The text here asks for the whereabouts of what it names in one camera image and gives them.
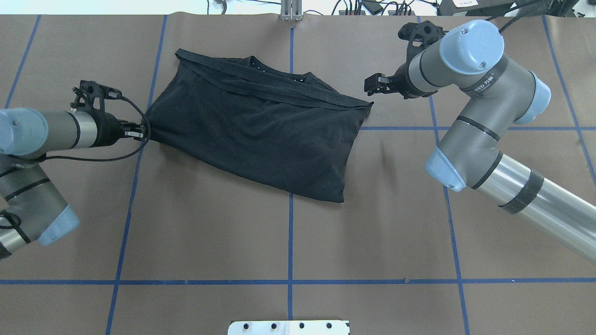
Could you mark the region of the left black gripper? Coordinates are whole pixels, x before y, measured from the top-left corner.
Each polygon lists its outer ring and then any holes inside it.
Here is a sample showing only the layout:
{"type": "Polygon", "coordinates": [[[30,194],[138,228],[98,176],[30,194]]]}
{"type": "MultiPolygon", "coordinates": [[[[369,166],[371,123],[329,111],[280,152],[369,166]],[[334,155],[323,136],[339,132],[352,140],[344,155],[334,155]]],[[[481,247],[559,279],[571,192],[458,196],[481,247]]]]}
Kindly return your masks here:
{"type": "Polygon", "coordinates": [[[122,138],[133,138],[135,140],[143,140],[145,138],[142,132],[132,132],[145,131],[146,127],[143,124],[120,120],[112,114],[103,114],[96,117],[95,123],[97,130],[96,147],[112,146],[122,138]]]}

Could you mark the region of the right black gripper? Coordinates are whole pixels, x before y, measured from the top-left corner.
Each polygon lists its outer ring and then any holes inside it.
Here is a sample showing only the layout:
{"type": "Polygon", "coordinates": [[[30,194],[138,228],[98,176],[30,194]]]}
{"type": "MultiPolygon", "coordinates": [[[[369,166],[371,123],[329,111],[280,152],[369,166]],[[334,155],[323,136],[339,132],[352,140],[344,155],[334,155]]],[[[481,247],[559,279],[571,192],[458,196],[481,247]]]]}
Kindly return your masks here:
{"type": "Polygon", "coordinates": [[[409,65],[402,64],[393,76],[373,74],[365,79],[364,92],[374,94],[400,94],[404,99],[419,98],[420,90],[416,89],[409,78],[409,65]]]}

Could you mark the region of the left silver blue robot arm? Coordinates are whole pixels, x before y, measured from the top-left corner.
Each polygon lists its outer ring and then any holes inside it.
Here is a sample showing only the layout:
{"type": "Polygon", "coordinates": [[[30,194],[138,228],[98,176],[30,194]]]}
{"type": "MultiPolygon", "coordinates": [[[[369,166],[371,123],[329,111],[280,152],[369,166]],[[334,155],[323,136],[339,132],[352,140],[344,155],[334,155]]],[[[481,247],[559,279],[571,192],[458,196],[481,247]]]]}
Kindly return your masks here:
{"type": "Polygon", "coordinates": [[[110,113],[82,110],[1,111],[1,258],[37,241],[46,246],[72,232],[80,220],[41,163],[51,151],[112,146],[119,139],[145,141],[144,121],[119,120],[110,113]]]}

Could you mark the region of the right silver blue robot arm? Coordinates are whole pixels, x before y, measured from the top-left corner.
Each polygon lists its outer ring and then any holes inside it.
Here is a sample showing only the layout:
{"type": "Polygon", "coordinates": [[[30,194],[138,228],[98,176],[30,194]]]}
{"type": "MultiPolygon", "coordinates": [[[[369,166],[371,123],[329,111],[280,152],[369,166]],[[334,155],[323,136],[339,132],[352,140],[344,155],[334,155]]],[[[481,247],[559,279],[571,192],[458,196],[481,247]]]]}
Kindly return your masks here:
{"type": "Polygon", "coordinates": [[[591,262],[595,261],[595,206],[498,150],[512,124],[543,113],[551,91],[505,53],[499,28],[472,20],[449,31],[430,21],[406,23],[406,61],[394,75],[366,78],[369,95],[430,97],[456,85],[469,102],[435,146],[424,170],[455,192],[471,188],[591,262]]]}

